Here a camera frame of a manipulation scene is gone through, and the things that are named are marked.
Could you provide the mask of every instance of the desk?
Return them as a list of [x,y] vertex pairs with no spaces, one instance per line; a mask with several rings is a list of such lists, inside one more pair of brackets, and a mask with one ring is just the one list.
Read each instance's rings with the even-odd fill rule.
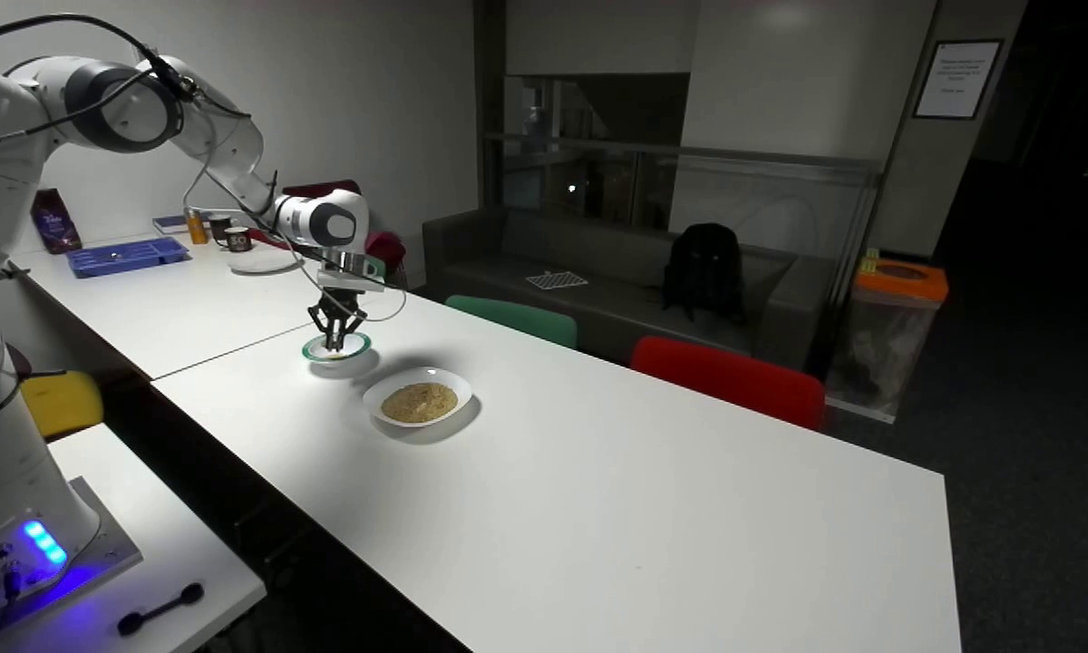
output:
[[309,328],[319,289],[301,275],[233,275],[213,242],[192,261],[75,281],[63,254],[23,240],[13,261],[66,313],[126,357],[146,379],[166,379],[253,341]]
[[[70,480],[88,480],[139,546],[140,564],[70,607],[8,628],[0,651],[199,651],[265,599],[265,584],[108,428],[52,442],[52,452]],[[123,614],[164,607],[189,581],[207,588],[202,601],[146,624],[135,639],[117,636]]]
[[480,416],[384,436],[305,330],[155,380],[470,651],[961,651],[944,480],[410,298],[384,371]]

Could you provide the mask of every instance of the white robotic arm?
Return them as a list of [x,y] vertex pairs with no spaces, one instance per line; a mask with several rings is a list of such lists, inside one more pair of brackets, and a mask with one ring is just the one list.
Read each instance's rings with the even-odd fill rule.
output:
[[[52,20],[4,27],[0,35],[41,22]],[[357,192],[278,197],[276,180],[257,176],[261,134],[251,115],[181,61],[158,57],[146,44],[139,52],[139,67],[35,57],[0,76],[0,281],[41,172],[59,147],[146,153],[174,143],[207,166],[251,221],[296,248],[323,252],[323,298],[313,319],[325,350],[342,350],[343,335],[363,323],[360,289],[376,288],[376,281],[363,275],[365,201]],[[98,514],[48,456],[0,341],[0,607],[52,588],[94,535]]]

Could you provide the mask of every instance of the dark floor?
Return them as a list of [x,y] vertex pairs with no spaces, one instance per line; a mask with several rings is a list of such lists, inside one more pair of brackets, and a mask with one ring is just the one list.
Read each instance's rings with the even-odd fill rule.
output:
[[[1088,653],[1088,188],[973,172],[938,264],[955,295],[901,425],[833,414],[829,433],[948,477],[963,653]],[[271,588],[210,653],[454,651],[213,439],[140,403],[121,398],[117,433]]]
[[963,653],[1088,653],[1088,188],[973,172],[938,261],[901,425],[833,436],[948,477]]

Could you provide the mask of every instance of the food in bowl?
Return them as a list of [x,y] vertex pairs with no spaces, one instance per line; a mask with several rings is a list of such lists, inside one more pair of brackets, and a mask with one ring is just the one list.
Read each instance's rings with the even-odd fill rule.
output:
[[401,385],[395,387],[384,403],[381,414],[389,421],[401,421],[401,425],[424,425],[424,421],[440,421],[451,410],[458,410],[458,393],[434,380],[416,380],[416,385]]

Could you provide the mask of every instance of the orange bin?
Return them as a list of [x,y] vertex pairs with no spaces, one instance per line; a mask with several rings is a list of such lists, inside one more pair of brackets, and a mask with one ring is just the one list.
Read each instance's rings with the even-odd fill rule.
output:
[[827,403],[897,425],[905,380],[948,295],[944,267],[868,254],[827,373]]

